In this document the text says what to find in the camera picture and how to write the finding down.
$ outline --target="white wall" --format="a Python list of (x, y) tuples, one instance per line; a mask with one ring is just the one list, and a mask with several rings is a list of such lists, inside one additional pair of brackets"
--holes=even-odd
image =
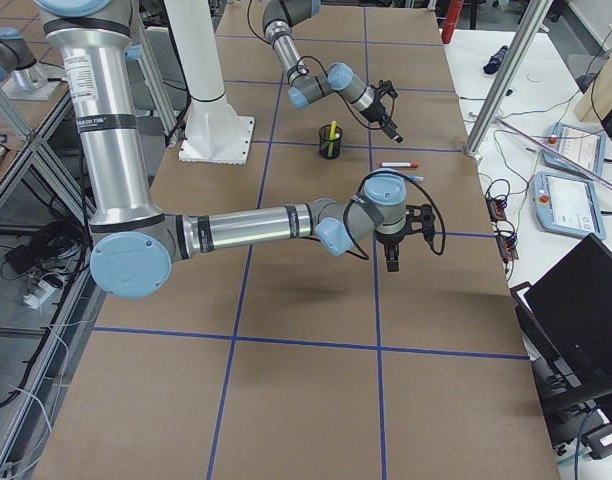
[[(612, 23), (612, 0), (567, 0), (567, 2), (601, 44), (610, 32), (608, 24)], [(612, 33), (606, 40), (604, 48), (612, 48)]]

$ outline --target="marker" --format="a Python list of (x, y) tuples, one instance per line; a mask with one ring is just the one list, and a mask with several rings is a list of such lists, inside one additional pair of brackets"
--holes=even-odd
[(382, 168), (417, 168), (419, 163), (414, 162), (382, 162)]
[(330, 136), (328, 137), (328, 156), (333, 156), (333, 147), (335, 146), (334, 142), (337, 139), (335, 136), (335, 130), (337, 130), (337, 122), (333, 120), (330, 122)]

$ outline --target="yellow marker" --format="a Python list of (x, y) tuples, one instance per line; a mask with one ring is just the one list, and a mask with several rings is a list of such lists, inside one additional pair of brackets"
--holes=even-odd
[(337, 122), (333, 120), (330, 122), (330, 135), (328, 137), (328, 156), (333, 156), (333, 147), (335, 146), (335, 130), (337, 130)]

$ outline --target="red marker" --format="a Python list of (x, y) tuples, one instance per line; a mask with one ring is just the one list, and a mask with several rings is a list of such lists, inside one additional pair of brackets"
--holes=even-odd
[(417, 168), (419, 163), (413, 162), (382, 162), (382, 168)]

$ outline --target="device screen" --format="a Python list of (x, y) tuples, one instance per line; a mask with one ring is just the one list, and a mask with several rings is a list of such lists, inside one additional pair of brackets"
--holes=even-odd
[(597, 233), (590, 192), (585, 182), (547, 176), (553, 223), (561, 227)]
[(594, 170), (601, 137), (594, 133), (584, 132), (575, 128), (564, 127), (559, 144), (559, 153), (565, 155), (577, 165), (587, 170)]

